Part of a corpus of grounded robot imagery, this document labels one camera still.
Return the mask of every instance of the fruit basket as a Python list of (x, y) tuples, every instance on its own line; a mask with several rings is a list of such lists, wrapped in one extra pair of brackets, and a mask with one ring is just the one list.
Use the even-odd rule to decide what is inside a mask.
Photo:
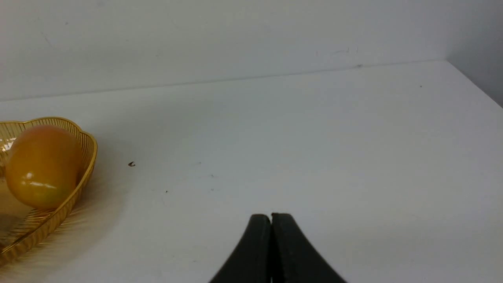
[[(77, 186), (56, 209), (38, 210), (17, 201), (4, 179), (5, 162), (16, 137), (36, 125), (55, 125), (77, 137), (82, 150)], [(26, 122), (0, 122), (0, 266), (12, 261), (44, 240), (70, 214), (93, 172), (98, 145), (92, 135), (72, 121), (59, 117), (43, 117)]]

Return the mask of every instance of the white surface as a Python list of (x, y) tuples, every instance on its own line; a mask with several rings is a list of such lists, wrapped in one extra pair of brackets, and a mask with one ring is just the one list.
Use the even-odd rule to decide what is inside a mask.
[[(478, 38), (500, 38), (501, 5), (3, 0), (0, 99), (444, 59), (470, 41), (497, 59), (501, 45)], [(467, 48), (463, 56), (481, 56)]]
[(2, 281), (207, 282), (273, 211), (349, 282), (503, 281), (503, 110), (447, 62), (0, 102), (46, 115), (95, 174)]

